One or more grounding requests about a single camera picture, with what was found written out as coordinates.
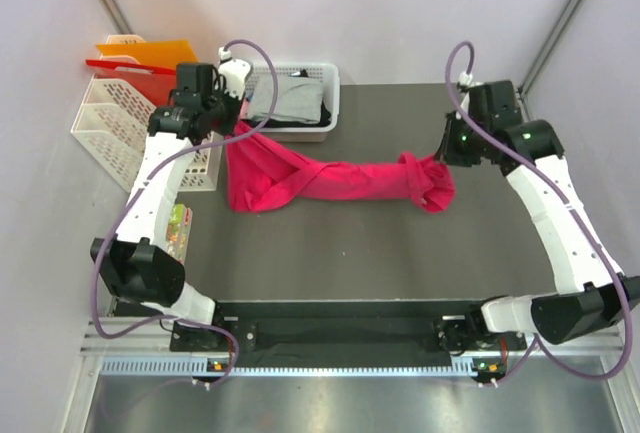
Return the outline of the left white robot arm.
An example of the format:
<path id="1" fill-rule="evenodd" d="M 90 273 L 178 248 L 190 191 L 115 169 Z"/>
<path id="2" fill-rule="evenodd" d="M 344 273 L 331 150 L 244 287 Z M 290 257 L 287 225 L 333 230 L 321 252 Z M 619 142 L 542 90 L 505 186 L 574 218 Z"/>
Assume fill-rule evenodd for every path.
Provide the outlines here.
<path id="1" fill-rule="evenodd" d="M 90 254 L 116 298 L 195 322 L 192 337 L 205 349 L 226 340 L 216 303 L 186 281 L 184 265 L 168 251 L 167 231 L 185 173 L 212 132 L 232 133 L 245 96 L 250 63 L 226 59 L 180 63 L 168 101 L 151 114 L 143 160 L 111 238 L 94 240 Z"/>

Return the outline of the pink t shirt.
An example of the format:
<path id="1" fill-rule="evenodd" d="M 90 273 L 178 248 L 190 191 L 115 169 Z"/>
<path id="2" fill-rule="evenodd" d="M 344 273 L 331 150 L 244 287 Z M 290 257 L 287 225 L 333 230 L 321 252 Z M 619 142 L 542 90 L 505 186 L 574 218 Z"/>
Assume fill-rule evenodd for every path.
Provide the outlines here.
<path id="1" fill-rule="evenodd" d="M 402 153 L 393 163 L 323 162 L 256 133 L 226 148 L 232 210 L 260 213 L 296 198 L 322 201 L 409 200 L 428 213 L 445 211 L 456 187 L 432 156 Z"/>

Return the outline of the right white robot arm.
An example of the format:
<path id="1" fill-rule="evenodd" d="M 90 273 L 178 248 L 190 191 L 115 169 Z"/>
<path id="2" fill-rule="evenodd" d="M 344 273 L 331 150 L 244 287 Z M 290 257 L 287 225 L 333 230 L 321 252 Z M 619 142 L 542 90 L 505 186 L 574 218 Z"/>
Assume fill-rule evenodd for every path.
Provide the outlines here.
<path id="1" fill-rule="evenodd" d="M 623 309 L 611 277 L 629 306 L 639 303 L 639 279 L 626 276 L 601 245 L 570 178 L 564 148 L 545 120 L 524 120 L 509 80 L 480 83 L 462 74 L 455 86 L 471 120 L 446 116 L 437 161 L 472 167 L 488 160 L 516 192 L 542 241 L 554 292 L 496 297 L 471 313 L 466 333 L 487 349 L 505 332 L 540 335 L 558 345 L 617 325 Z"/>

